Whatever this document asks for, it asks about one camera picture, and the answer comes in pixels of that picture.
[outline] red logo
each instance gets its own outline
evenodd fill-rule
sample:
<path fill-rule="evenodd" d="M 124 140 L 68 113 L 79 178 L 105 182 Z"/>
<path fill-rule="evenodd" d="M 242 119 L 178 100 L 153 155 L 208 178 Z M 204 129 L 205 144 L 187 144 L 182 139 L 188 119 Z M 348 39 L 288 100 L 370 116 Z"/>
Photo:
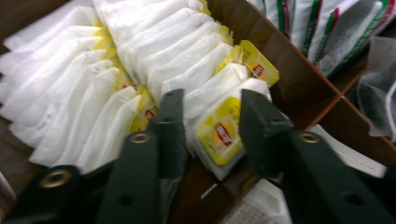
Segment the red logo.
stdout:
<path fill-rule="evenodd" d="M 152 113 L 150 110 L 146 110 L 145 116 L 148 120 L 151 120 L 155 117 L 155 114 Z"/>
<path fill-rule="evenodd" d="M 222 126 L 221 123 L 217 123 L 215 125 L 215 130 L 216 133 L 218 134 L 219 140 L 227 147 L 229 146 L 232 142 L 233 139 L 231 139 L 230 134 L 228 133 L 227 129 Z"/>
<path fill-rule="evenodd" d="M 257 65 L 254 69 L 253 69 L 253 73 L 256 76 L 256 78 L 258 78 L 262 72 L 264 71 L 264 68 L 261 65 Z"/>

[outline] stack of tea bags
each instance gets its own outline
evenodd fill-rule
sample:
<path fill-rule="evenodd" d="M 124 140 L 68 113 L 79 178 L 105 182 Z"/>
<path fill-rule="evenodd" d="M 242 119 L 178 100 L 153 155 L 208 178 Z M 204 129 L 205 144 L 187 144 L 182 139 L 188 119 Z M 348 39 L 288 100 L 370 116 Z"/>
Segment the stack of tea bags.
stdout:
<path fill-rule="evenodd" d="M 270 98 L 279 79 L 251 43 L 233 45 L 205 0 L 72 1 L 6 42 L 21 43 L 0 58 L 0 114 L 35 148 L 31 162 L 83 173 L 116 159 L 163 95 L 183 89 L 188 150 L 223 179 L 245 154 L 240 91 Z"/>
<path fill-rule="evenodd" d="M 249 0 L 313 63 L 333 75 L 396 16 L 388 0 Z"/>

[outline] wooden compartment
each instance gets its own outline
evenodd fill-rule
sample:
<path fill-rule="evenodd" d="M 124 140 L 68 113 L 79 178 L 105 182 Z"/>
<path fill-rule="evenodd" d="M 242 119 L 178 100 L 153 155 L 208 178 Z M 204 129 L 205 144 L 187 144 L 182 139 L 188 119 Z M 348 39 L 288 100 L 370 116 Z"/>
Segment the wooden compartment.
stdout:
<path fill-rule="evenodd" d="M 0 1 L 0 41 L 65 2 Z M 368 136 L 363 116 L 344 98 L 361 75 L 364 64 L 351 65 L 349 75 L 332 80 L 332 84 L 246 0 L 207 2 L 212 16 L 233 31 L 235 43 L 242 39 L 251 41 L 279 70 L 281 79 L 271 88 L 272 97 L 274 104 L 290 117 L 294 129 L 305 130 L 320 123 L 341 142 L 374 160 L 384 164 L 396 162 L 394 145 L 386 138 Z M 0 54 L 6 51 L 5 47 L 0 47 Z M 0 172 L 4 176 L 0 175 L 0 216 L 15 203 L 15 195 L 18 198 L 32 177 L 45 169 L 27 161 L 33 149 L 9 133 L 8 124 L 9 121 L 0 119 Z M 254 171 L 246 158 L 221 182 L 199 160 L 191 160 L 172 204 L 169 222 L 217 222 L 254 179 Z"/>

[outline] white tea bag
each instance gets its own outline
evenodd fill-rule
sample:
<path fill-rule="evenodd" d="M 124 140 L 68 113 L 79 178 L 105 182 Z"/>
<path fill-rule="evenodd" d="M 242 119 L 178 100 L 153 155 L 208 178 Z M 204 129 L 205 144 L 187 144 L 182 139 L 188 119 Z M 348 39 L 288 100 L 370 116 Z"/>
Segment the white tea bag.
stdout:
<path fill-rule="evenodd" d="M 138 95 L 130 102 L 127 102 L 120 107 L 120 110 L 117 112 L 114 122 L 108 131 L 106 141 L 100 149 L 95 168 L 113 161 L 119 156 L 122 143 L 130 132 L 131 124 L 141 97 L 141 95 Z"/>
<path fill-rule="evenodd" d="M 230 45 L 220 43 L 200 62 L 185 73 L 165 80 L 162 85 L 162 95 L 176 89 L 183 89 L 185 94 L 204 85 L 216 73 L 216 68 L 233 49 Z"/>
<path fill-rule="evenodd" d="M 49 14 L 48 19 L 33 23 L 25 29 L 5 40 L 5 46 L 12 51 L 31 51 L 39 49 L 43 44 L 50 41 L 62 30 L 69 26 L 97 26 L 99 18 L 93 7 L 72 6 L 62 14 Z"/>
<path fill-rule="evenodd" d="M 153 67 L 161 67 L 162 65 L 169 63 L 177 55 L 186 50 L 192 44 L 196 43 L 203 36 L 215 33 L 220 27 L 221 26 L 214 21 L 207 21 L 191 34 L 179 39 L 171 46 L 143 58 L 141 60 L 143 76 L 148 77 Z"/>
<path fill-rule="evenodd" d="M 186 129 L 186 145 L 190 154 L 195 157 L 195 149 L 190 142 L 193 139 L 191 128 L 197 118 L 217 99 L 232 88 L 249 78 L 248 69 L 241 64 L 229 63 L 210 78 L 202 87 L 183 97 L 183 122 Z"/>
<path fill-rule="evenodd" d="M 117 112 L 123 104 L 131 101 L 134 96 L 134 88 L 127 87 L 112 94 L 106 101 L 78 157 L 77 166 L 82 173 L 88 173 L 95 168 L 95 163 L 100 153 L 99 150 L 106 141 L 107 133 Z"/>
<path fill-rule="evenodd" d="M 17 89 L 31 75 L 43 67 L 50 60 L 60 46 L 68 45 L 70 42 L 89 36 L 108 35 L 104 28 L 95 26 L 72 26 L 56 35 L 47 44 L 35 51 L 11 51 L 0 56 L 0 73 L 4 75 L 1 79 L 1 99 L 7 98 L 8 89 Z"/>
<path fill-rule="evenodd" d="M 50 151 L 51 155 L 46 159 L 47 166 L 53 166 L 62 155 L 67 137 L 70 133 L 70 128 L 81 106 L 81 96 L 84 95 L 92 78 L 97 74 L 98 71 L 92 69 L 91 66 L 88 71 L 84 73 L 85 79 L 79 81 L 71 90 L 73 93 L 65 100 L 64 106 L 55 116 L 53 122 L 49 124 L 44 137 L 35 149 L 38 152 Z"/>
<path fill-rule="evenodd" d="M 202 9 L 204 6 L 198 0 L 165 0 L 145 7 L 136 7 L 135 9 L 125 8 L 118 11 L 116 17 L 106 21 L 114 41 L 119 46 L 128 39 L 128 36 L 138 34 L 150 26 L 158 23 L 166 17 L 172 15 L 183 7 L 189 7 L 194 10 Z"/>
<path fill-rule="evenodd" d="M 267 19 L 276 27 L 279 28 L 279 12 L 277 9 L 277 2 L 279 0 L 264 0 Z"/>
<path fill-rule="evenodd" d="M 159 105 L 161 101 L 163 81 L 186 72 L 224 40 L 225 37 L 217 33 L 204 36 L 169 63 L 152 67 L 148 74 L 148 89 L 156 104 Z"/>
<path fill-rule="evenodd" d="M 147 78 L 142 75 L 141 71 L 140 63 L 142 58 L 175 43 L 184 36 L 192 33 L 207 21 L 213 21 L 213 19 L 204 13 L 192 15 L 186 20 L 169 27 L 169 29 L 158 33 L 151 38 L 142 40 L 139 43 L 133 43 L 132 45 L 126 45 L 118 48 L 120 59 L 128 74 L 135 74 L 137 76 L 137 80 L 134 80 L 134 77 L 131 77 L 133 82 L 136 85 L 147 83 Z"/>
<path fill-rule="evenodd" d="M 267 19 L 287 38 L 290 37 L 294 1 L 295 0 L 264 0 Z"/>
<path fill-rule="evenodd" d="M 245 155 L 238 133 L 242 89 L 270 94 L 266 82 L 250 78 L 212 104 L 194 125 L 194 148 L 218 180 Z"/>
<path fill-rule="evenodd" d="M 140 32 L 137 32 L 138 29 L 134 29 L 134 27 L 131 27 L 129 30 L 125 31 L 125 34 L 128 35 L 128 39 L 125 39 L 125 42 L 122 45 L 129 45 L 131 43 L 140 43 L 141 41 L 144 41 L 148 38 L 151 38 L 152 36 L 164 32 L 165 30 L 168 30 L 169 27 L 172 27 L 173 25 L 177 24 L 178 22 L 186 20 L 188 17 L 198 14 L 199 12 L 190 9 L 188 7 L 184 7 L 181 10 L 178 10 L 174 14 L 166 17 L 165 19 L 159 21 L 158 23 L 152 25 L 151 27 L 141 30 Z"/>
<path fill-rule="evenodd" d="M 111 67 L 93 78 L 84 93 L 78 112 L 72 120 L 70 132 L 61 135 L 65 140 L 62 156 L 55 164 L 76 165 L 78 156 L 84 148 L 101 109 L 110 97 L 116 84 L 119 69 Z"/>
<path fill-rule="evenodd" d="M 153 15 L 151 17 L 140 17 L 135 25 L 128 26 L 124 30 L 122 30 L 119 40 L 121 43 L 127 42 L 131 39 L 132 36 L 140 35 L 142 32 L 145 32 L 147 29 L 152 29 L 154 26 L 157 26 L 163 21 L 170 21 L 172 18 L 174 20 L 176 18 L 176 15 L 180 16 L 181 13 L 185 14 L 187 12 L 188 16 L 190 16 L 192 15 L 192 11 L 198 13 L 198 11 L 200 11 L 202 8 L 203 5 L 200 1 L 190 0 L 184 1 L 183 4 L 173 3 L 171 7 L 167 8 L 167 13 L 164 13 L 163 10 L 157 9 L 158 13 L 154 14 L 155 16 Z M 173 23 L 169 23 L 168 27 L 182 20 L 183 19 L 180 19 Z"/>
<path fill-rule="evenodd" d="M 347 11 L 357 1 L 358 0 L 324 0 L 322 2 L 317 29 L 314 32 L 307 54 L 307 58 L 311 63 L 317 62 L 321 48 L 327 39 L 327 35 L 337 22 L 339 15 Z"/>
<path fill-rule="evenodd" d="M 382 6 L 376 0 L 360 0 L 340 16 L 318 61 L 318 69 L 323 75 L 328 76 L 353 49 L 359 50 L 366 42 L 383 17 L 375 18 Z"/>
<path fill-rule="evenodd" d="M 291 43 L 306 55 L 318 22 L 322 0 L 296 0 Z"/>
<path fill-rule="evenodd" d="M 0 99 L 4 105 L 0 114 L 9 120 L 37 99 L 56 81 L 59 75 L 81 52 L 93 49 L 101 40 L 100 37 L 84 37 L 67 42 L 52 57 L 45 61 L 34 74 L 27 72 L 16 74 L 7 79 L 7 87 L 2 89 Z"/>
<path fill-rule="evenodd" d="M 79 98 L 71 101 L 72 96 L 83 89 L 93 76 L 111 65 L 110 62 L 97 63 L 103 52 L 88 53 L 77 57 L 76 63 L 60 77 L 59 81 L 55 82 L 46 94 L 41 95 L 31 106 L 27 106 L 28 109 L 10 125 L 9 129 L 22 142 L 30 147 L 36 147 L 66 105 L 70 108 L 78 106 Z M 57 122 L 55 125 L 61 128 L 62 122 Z"/>

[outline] yellow tea tag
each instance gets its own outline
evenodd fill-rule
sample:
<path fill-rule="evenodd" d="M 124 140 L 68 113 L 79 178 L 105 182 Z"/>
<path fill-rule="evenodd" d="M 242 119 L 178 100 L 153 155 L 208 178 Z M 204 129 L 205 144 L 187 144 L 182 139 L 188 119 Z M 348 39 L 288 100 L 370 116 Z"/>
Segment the yellow tea tag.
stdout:
<path fill-rule="evenodd" d="M 97 26 L 97 27 L 104 27 L 103 23 L 101 21 L 96 21 L 93 23 L 93 26 Z"/>
<path fill-rule="evenodd" d="M 117 50 L 110 48 L 110 49 L 106 49 L 106 52 L 102 57 L 102 60 L 115 60 L 117 58 L 119 58 L 119 55 L 117 54 Z"/>
<path fill-rule="evenodd" d="M 149 88 L 147 85 L 142 84 L 137 88 L 136 95 L 143 95 L 143 91 L 148 91 Z"/>
<path fill-rule="evenodd" d="M 158 108 L 152 99 L 149 90 L 143 90 L 142 97 L 132 121 L 130 133 L 145 131 L 149 126 L 149 122 L 155 118 Z"/>
<path fill-rule="evenodd" d="M 242 63 L 242 57 L 243 57 L 243 50 L 239 46 L 233 47 L 231 52 L 225 57 L 225 59 L 219 64 L 219 66 L 216 68 L 216 74 L 223 69 L 227 64 L 229 63 Z"/>
<path fill-rule="evenodd" d="M 211 12 L 210 12 L 210 10 L 207 8 L 207 2 L 206 2 L 206 0 L 199 0 L 201 3 L 202 3 L 202 5 L 204 5 L 204 8 L 203 9 L 201 9 L 201 10 L 198 10 L 198 12 L 202 12 L 202 13 L 205 13 L 206 15 L 208 15 L 208 16 L 211 16 Z"/>
<path fill-rule="evenodd" d="M 279 80 L 279 72 L 250 41 L 241 40 L 239 46 L 244 50 L 243 61 L 252 77 L 266 81 L 270 87 Z"/>
<path fill-rule="evenodd" d="M 227 165 L 242 149 L 238 133 L 240 101 L 229 97 L 198 124 L 197 136 L 217 165 Z"/>
<path fill-rule="evenodd" d="M 135 88 L 134 83 L 129 78 L 129 76 L 126 73 L 124 67 L 122 66 L 119 58 L 113 59 L 112 66 L 119 69 L 119 73 L 117 74 L 116 83 L 114 84 L 114 91 L 122 90 L 123 88 L 125 88 L 127 86 L 132 86 Z"/>
<path fill-rule="evenodd" d="M 111 36 L 107 28 L 100 28 L 93 36 Z"/>
<path fill-rule="evenodd" d="M 104 36 L 99 43 L 96 44 L 95 47 L 93 47 L 93 50 L 97 49 L 114 49 L 116 45 L 113 42 L 113 39 L 111 36 Z"/>
<path fill-rule="evenodd" d="M 226 38 L 224 43 L 233 46 L 233 36 L 230 33 L 230 29 L 223 25 L 221 26 L 216 33 L 218 33 L 219 35 L 224 35 L 224 37 Z"/>

